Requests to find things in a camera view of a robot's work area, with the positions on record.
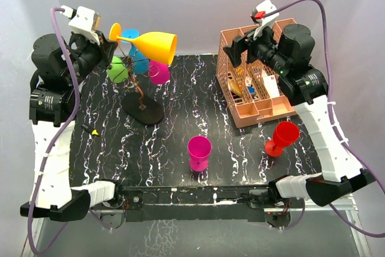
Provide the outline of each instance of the black tabletop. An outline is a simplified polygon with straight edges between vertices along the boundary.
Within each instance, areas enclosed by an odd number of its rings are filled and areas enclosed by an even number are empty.
[[[174,59],[170,80],[154,85],[144,75],[144,92],[164,106],[164,120],[145,126],[128,116],[121,101],[128,83],[113,84],[103,71],[93,72],[82,88],[70,153],[72,186],[109,178],[125,186],[196,186],[266,184],[281,175],[320,172],[318,156],[298,116],[288,117],[300,138],[278,158],[264,144],[279,121],[237,129],[215,76],[216,55],[183,55]],[[81,125],[96,128],[91,136]],[[189,167],[188,141],[204,135],[212,143],[209,167]]]

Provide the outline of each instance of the white cable tie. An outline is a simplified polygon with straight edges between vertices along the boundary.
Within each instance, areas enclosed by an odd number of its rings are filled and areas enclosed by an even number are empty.
[[[334,122],[334,124],[331,125],[331,127],[336,127],[337,128],[337,125],[339,125],[339,122]]]
[[[348,144],[348,138],[343,138],[339,143],[342,144],[342,143],[346,143]]]
[[[111,207],[111,205],[108,203],[108,202],[102,202],[102,204],[103,204],[103,206],[105,206],[105,207],[107,207],[107,208],[110,208]]]
[[[67,150],[61,150],[61,151],[58,151],[58,152],[55,152],[55,153],[44,153],[43,154],[43,158],[48,158],[49,156],[61,156],[61,155],[65,155],[67,153],[70,152],[70,149],[67,149]]]
[[[53,175],[53,174],[60,174],[61,172],[64,172],[65,170],[68,170],[70,168],[70,166],[64,166],[62,168],[59,167],[58,170],[44,170],[43,172],[42,171],[36,171],[35,169],[35,172],[38,174],[38,175]]]

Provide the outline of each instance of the magenta cup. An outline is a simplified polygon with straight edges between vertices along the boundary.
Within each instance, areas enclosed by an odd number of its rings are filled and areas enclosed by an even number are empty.
[[[153,84],[165,84],[170,79],[168,65],[150,61],[149,77]]]
[[[204,171],[209,165],[210,141],[201,135],[197,135],[190,139],[187,149],[190,155],[190,167],[196,172]]]

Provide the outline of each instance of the wire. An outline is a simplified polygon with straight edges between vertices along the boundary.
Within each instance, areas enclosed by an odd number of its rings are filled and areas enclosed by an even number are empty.
[[[131,61],[132,64],[134,64],[131,68],[131,70],[140,62],[140,61],[144,61],[144,60],[148,60],[148,58],[143,58],[142,60],[134,60],[134,61]],[[126,66],[124,66],[125,68],[119,72],[115,77],[114,79],[112,80],[113,83],[115,83],[115,80],[123,73],[125,72],[128,68]]]
[[[24,250],[25,250],[25,246],[26,246],[26,242],[28,241],[28,234],[27,236],[25,237],[25,241],[24,241],[24,245],[23,245],[23,250],[22,250],[22,253],[20,254],[20,257],[23,257],[23,254],[24,254]]]
[[[288,212],[290,206],[291,206],[291,200],[289,200],[288,202],[286,202],[285,208],[283,209],[282,214],[286,214],[286,213]]]
[[[282,10],[285,10],[299,2],[303,2],[303,1],[313,1],[315,3],[318,4],[319,6],[319,9],[321,10],[321,17],[322,17],[322,31],[323,31],[323,35],[324,35],[324,53],[325,53],[325,62],[326,62],[326,71],[327,71],[327,78],[328,78],[328,81],[329,81],[329,86],[328,86],[328,96],[327,96],[327,100],[328,100],[328,107],[327,107],[327,111],[328,111],[328,115],[329,115],[329,121],[330,121],[330,124],[333,126],[333,124],[335,123],[335,120],[334,120],[334,114],[333,114],[333,104],[332,104],[332,96],[333,96],[333,78],[331,77],[331,67],[330,67],[330,59],[329,59],[329,45],[328,45],[328,39],[327,39],[327,24],[326,24],[326,13],[325,13],[325,8],[322,4],[322,2],[320,0],[296,0],[288,5],[284,5],[280,8],[278,8],[277,10],[274,10],[270,13],[267,13],[264,15],[264,17],[268,17],[268,16],[271,16],[273,14],[276,14]],[[341,136],[338,128],[336,126],[333,126],[333,130],[334,130],[334,133],[336,134],[336,137],[339,141],[344,141],[343,137]],[[351,153],[353,156],[355,156],[357,158],[357,160],[366,167],[366,169],[370,172],[370,174],[372,174],[372,176],[374,177],[374,179],[377,181],[377,183],[379,184],[380,188],[382,189],[383,193],[385,194],[385,184],[382,183],[381,179],[378,177],[378,175],[368,166],[368,164],[351,148],[349,147],[349,145],[347,144],[347,142],[342,142],[342,146],[349,152]],[[329,206],[333,209],[334,212],[336,212],[336,214],[346,223],[348,224],[349,226],[351,226],[352,228],[354,228],[355,230],[359,231],[360,233],[366,235],[366,236],[369,236],[369,237],[374,237],[374,238],[384,238],[385,237],[385,233],[380,233],[380,234],[375,234],[375,233],[370,233],[370,232],[367,232],[367,231],[364,231],[363,229],[360,229],[358,228],[356,225],[352,224],[351,222],[349,222],[338,210],[337,208],[333,205],[333,204],[329,204]]]
[[[305,215],[305,208],[306,208],[305,200],[302,199],[302,211],[301,211],[300,216],[298,217],[297,221],[295,221],[294,223],[290,224],[287,227],[272,227],[271,225],[266,226],[265,224],[262,225],[262,224],[253,224],[253,223],[250,223],[250,224],[253,225],[253,226],[260,226],[260,227],[265,227],[265,228],[274,228],[274,229],[277,229],[277,230],[291,229],[291,228],[295,227],[297,224],[299,224],[299,222],[302,220],[303,215]]]
[[[120,208],[124,204],[124,202],[125,202],[125,199],[123,198],[122,202],[119,205],[117,205],[116,207],[109,207],[109,209]]]
[[[113,228],[109,225],[107,225],[105,222],[103,222],[98,215],[96,215],[96,213],[94,211],[92,211],[91,209],[88,210],[92,216],[94,216],[101,224],[104,228],[108,229],[108,230],[113,230]]]

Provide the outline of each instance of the black base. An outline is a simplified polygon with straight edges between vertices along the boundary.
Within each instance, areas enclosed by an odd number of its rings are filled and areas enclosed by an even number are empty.
[[[83,219],[90,207],[91,197],[87,190],[71,190],[72,200],[60,209],[57,206],[51,206],[50,209],[34,208],[34,218],[49,217],[52,221],[68,222]],[[20,206],[20,215],[28,216],[29,202]]]
[[[140,94],[136,92],[127,93],[122,100],[124,111],[145,125],[153,126],[160,123],[164,117],[163,106],[144,95],[142,102],[146,107],[142,110],[139,98]]]
[[[276,183],[287,176],[279,177],[269,182],[268,197],[273,203],[282,201],[284,198],[278,192]],[[342,178],[341,182],[325,181],[321,176],[306,180],[306,191],[309,197],[318,206],[326,206],[342,196],[369,185],[375,181],[368,170],[361,169],[361,174],[353,178]]]

